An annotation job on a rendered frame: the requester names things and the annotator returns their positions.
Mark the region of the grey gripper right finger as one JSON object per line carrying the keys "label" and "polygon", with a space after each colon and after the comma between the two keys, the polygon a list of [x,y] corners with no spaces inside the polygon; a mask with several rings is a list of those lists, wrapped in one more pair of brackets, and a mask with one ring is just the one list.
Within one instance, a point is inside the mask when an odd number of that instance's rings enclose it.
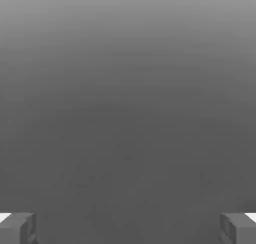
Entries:
{"label": "grey gripper right finger", "polygon": [[220,244],[256,244],[256,213],[221,213]]}

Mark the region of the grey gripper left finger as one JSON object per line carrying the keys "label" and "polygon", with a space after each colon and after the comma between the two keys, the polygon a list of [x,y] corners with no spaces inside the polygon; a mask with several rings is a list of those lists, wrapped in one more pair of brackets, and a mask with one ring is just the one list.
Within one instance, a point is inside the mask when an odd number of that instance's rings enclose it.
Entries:
{"label": "grey gripper left finger", "polygon": [[0,244],[38,244],[35,213],[0,213]]}

